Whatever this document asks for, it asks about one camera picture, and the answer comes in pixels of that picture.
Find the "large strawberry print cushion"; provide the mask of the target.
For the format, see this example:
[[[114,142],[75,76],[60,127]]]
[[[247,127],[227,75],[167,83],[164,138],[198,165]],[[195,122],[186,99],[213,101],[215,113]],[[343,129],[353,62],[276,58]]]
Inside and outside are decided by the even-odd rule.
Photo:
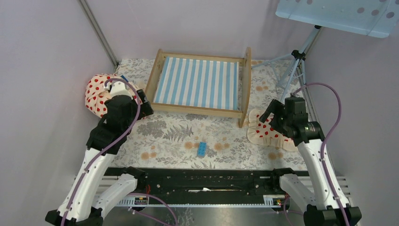
[[[102,118],[107,113],[105,101],[111,99],[110,93],[104,88],[106,80],[111,78],[123,79],[123,76],[116,74],[96,74],[87,84],[85,90],[85,106],[99,118]]]

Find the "wooden pet bed frame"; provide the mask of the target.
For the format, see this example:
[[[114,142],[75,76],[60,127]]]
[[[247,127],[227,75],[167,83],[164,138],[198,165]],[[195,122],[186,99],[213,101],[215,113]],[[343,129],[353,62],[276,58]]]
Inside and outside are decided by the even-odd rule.
[[[145,93],[156,111],[236,118],[242,128],[250,98],[251,56],[250,47],[243,57],[159,49]]]

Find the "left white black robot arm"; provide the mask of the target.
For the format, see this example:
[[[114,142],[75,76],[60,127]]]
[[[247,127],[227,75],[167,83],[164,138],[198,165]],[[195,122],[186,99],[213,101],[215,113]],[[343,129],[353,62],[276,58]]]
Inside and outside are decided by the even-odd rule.
[[[46,222],[54,226],[101,226],[126,195],[145,190],[146,173],[124,167],[117,182],[95,198],[106,170],[132,130],[132,123],[153,114],[144,91],[140,89],[137,94],[142,101],[140,105],[129,95],[117,95],[105,102],[110,111],[90,132],[84,160],[72,188],[58,209],[46,214]]]

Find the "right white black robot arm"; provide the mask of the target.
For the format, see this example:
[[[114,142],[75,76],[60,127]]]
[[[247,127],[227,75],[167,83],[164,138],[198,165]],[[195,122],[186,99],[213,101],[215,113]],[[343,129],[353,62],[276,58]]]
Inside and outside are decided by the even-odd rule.
[[[276,169],[270,188],[286,192],[303,212],[306,226],[355,226],[362,218],[353,207],[334,174],[320,124],[309,121],[302,97],[288,97],[284,103],[274,99],[259,117],[260,122],[291,139],[304,159],[313,190],[309,190],[288,168]]]

